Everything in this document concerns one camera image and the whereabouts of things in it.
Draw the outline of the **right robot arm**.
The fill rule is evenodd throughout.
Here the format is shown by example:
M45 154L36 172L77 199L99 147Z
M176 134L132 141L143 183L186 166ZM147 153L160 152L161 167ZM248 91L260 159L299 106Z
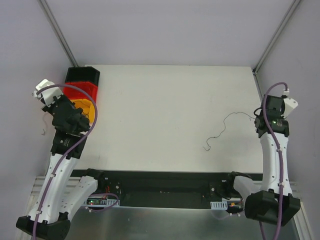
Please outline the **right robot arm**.
M248 219L285 226L300 210L301 202L293 197L287 165L289 123L287 116L298 103L285 95L268 95L260 113L255 116L255 128L262 147L262 184L257 186L251 176L233 171L222 188L226 197L240 197Z

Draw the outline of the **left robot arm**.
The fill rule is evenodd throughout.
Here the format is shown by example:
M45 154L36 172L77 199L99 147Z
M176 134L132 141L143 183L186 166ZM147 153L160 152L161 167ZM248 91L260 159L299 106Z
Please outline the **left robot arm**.
M34 207L18 218L16 227L34 240L64 240L76 212L91 194L102 194L106 183L101 171L88 169L76 187L65 194L91 131L90 121L64 94L53 97L43 111L52 115L55 128L50 163Z

